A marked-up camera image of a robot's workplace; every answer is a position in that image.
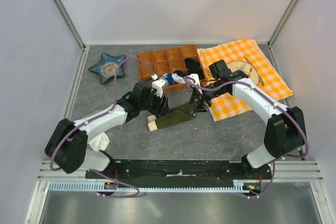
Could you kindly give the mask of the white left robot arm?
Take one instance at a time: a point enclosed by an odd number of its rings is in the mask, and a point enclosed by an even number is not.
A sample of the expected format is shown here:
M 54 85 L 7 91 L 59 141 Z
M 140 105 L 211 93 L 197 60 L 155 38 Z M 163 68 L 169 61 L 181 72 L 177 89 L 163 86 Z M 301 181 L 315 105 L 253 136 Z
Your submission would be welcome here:
M 57 164 L 67 174 L 78 169 L 95 169 L 103 178 L 111 178 L 115 173 L 112 159 L 102 150 L 87 148 L 88 143 L 105 131 L 131 121 L 142 111 L 156 117 L 168 114 L 168 97 L 164 94 L 167 86 L 163 79 L 152 83 L 139 81 L 132 91 L 101 112 L 76 121 L 62 119 L 45 147 L 51 164 Z

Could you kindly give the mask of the olive green underwear cream waistband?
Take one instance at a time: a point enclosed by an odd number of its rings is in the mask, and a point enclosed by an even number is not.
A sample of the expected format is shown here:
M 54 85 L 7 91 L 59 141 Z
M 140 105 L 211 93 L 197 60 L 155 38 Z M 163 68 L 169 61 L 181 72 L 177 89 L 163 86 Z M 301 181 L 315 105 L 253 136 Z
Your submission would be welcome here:
M 155 115 L 150 115 L 148 116 L 148 128 L 150 131 L 155 131 L 190 121 L 194 119 L 195 116 L 191 113 L 193 107 L 193 104 L 186 102 L 180 106 L 172 108 L 170 113 L 160 118 L 157 118 Z

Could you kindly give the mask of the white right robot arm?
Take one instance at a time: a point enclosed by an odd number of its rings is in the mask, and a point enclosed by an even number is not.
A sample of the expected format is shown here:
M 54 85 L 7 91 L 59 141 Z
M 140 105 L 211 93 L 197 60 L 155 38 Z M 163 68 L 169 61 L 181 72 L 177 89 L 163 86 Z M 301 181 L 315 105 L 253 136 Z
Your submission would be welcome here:
M 248 179 L 259 173 L 259 168 L 282 157 L 293 157 L 292 151 L 304 147 L 304 158 L 309 152 L 309 143 L 303 111 L 297 106 L 289 108 L 276 101 L 253 83 L 251 78 L 238 69 L 231 71 L 225 61 L 220 60 L 209 67 L 214 82 L 202 86 L 197 74 L 184 77 L 192 87 L 190 102 L 193 113 L 205 112 L 212 106 L 212 100 L 230 94 L 245 102 L 266 124 L 263 143 L 254 151 L 242 157 L 241 174 Z

